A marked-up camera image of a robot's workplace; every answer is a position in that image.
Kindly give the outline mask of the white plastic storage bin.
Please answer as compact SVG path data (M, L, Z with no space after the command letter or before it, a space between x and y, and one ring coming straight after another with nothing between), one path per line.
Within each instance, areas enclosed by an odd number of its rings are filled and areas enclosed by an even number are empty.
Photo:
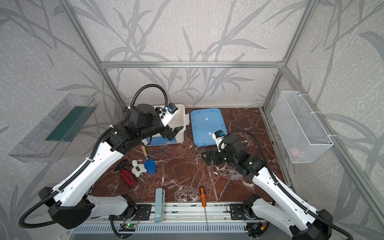
M150 138L146 138L142 140L142 143L146 146L161 146L161 145L173 145L173 144L181 144L184 142L185 138L185 130L187 125L190 124L190 116L189 113L186 112L185 106L182 104L176 104L178 111L176 115L169 122L169 126L172 128L172 131L177 127L183 127L172 140L168 140L167 138L163 138L160 134L156 134L152 137L152 141L148 144Z

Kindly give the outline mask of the clear test tube rack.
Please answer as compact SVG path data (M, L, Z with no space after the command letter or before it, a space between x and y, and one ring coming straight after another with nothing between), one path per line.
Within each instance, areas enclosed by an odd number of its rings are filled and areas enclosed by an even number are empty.
M231 175L231 180L232 181L237 181L237 180L242 180L242 179L243 179L243 176L241 174L239 174L239 173Z

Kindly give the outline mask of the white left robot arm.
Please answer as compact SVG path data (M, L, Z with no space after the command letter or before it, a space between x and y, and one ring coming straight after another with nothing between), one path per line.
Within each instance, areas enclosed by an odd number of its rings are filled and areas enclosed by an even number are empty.
M164 107L154 108L148 104L136 105L141 92L148 88L159 89L165 99ZM27 210L19 219L23 229L35 229L59 224L65 229L73 229L88 218L103 215L121 215L130 206L128 197L117 196L93 200L87 193L115 162L143 139L160 134L172 140L181 130L172 129L169 122L178 112L175 104L169 103L167 92L157 84L141 87L134 95L127 116L110 126L95 143L91 155L61 183L53 188L43 188L41 201Z

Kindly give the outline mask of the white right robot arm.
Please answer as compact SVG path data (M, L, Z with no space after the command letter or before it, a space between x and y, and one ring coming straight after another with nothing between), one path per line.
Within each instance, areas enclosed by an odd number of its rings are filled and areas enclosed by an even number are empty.
M334 225L333 216L327 210L317 210L286 186L272 171L266 155L261 157L248 154L235 131L228 134L222 130L212 134L217 149L203 153L207 165L226 163L239 174L250 179L264 190L277 206L259 196L250 197L246 202L249 218L264 219L284 231L293 240L328 240L333 231L348 240L353 236Z

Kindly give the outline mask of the blue plastic bin lid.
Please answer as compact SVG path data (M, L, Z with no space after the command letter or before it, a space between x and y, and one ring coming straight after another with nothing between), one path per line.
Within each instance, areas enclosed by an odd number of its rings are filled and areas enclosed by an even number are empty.
M190 117L193 139L197 147L216 145L212 136L217 131L228 133L222 112L217 108L194 110Z

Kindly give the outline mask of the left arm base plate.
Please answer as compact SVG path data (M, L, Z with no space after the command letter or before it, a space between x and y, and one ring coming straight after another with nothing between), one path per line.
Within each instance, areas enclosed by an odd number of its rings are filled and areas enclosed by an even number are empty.
M148 221L151 214L151 204L129 205L119 216L110 216L112 221Z

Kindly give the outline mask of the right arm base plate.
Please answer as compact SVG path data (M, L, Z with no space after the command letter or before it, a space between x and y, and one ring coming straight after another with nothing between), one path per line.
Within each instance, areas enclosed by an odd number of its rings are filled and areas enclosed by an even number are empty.
M231 215L231 220L254 220L255 214L246 204L229 204L226 210Z

